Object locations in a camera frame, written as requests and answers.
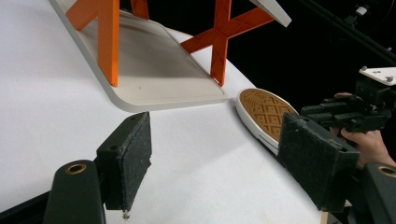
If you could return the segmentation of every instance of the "shoe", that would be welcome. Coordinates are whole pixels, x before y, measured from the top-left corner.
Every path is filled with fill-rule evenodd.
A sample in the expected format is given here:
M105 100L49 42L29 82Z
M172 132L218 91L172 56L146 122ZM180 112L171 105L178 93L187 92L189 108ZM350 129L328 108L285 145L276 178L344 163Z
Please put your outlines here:
M284 113L298 112L284 99L261 89L246 89L236 97L236 111L253 133L277 155Z

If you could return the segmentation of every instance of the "white table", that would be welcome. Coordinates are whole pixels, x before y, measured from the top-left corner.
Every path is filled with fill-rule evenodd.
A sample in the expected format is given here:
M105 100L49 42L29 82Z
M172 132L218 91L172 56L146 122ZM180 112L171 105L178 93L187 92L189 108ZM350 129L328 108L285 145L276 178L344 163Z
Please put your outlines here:
M0 3L0 212L51 188L131 113L108 99L47 0ZM207 69L210 51L194 55ZM254 85L231 63L225 103L150 112L151 166L127 223L304 223L321 213L235 110ZM107 223L124 223L106 211Z

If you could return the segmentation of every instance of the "white tabletop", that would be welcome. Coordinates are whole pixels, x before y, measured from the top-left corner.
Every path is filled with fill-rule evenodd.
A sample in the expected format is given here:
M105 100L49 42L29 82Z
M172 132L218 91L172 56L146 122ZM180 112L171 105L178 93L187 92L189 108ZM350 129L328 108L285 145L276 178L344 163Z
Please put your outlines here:
M47 0L0 3L0 212L50 190L54 173L131 116L111 103ZM194 57L207 69L210 51ZM127 223L304 223L321 213L235 110L254 85L227 63L225 103L150 112L151 166ZM124 223L106 211L107 223Z

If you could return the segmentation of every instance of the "shoe sole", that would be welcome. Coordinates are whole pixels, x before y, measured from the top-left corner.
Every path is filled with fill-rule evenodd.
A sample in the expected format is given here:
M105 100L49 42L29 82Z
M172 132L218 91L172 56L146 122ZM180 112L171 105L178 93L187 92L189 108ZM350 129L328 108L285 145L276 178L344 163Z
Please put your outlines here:
M298 114L287 101L261 89L240 91L236 97L236 110L253 135L276 155L283 114Z

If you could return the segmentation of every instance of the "tan rubber sole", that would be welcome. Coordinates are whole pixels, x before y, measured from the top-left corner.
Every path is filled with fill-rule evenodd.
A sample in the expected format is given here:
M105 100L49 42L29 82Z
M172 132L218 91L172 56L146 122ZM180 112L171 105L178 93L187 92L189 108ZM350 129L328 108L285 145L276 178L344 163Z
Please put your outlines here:
M256 124L279 142L284 113L297 111L285 100L269 91L247 89L241 91L239 100Z

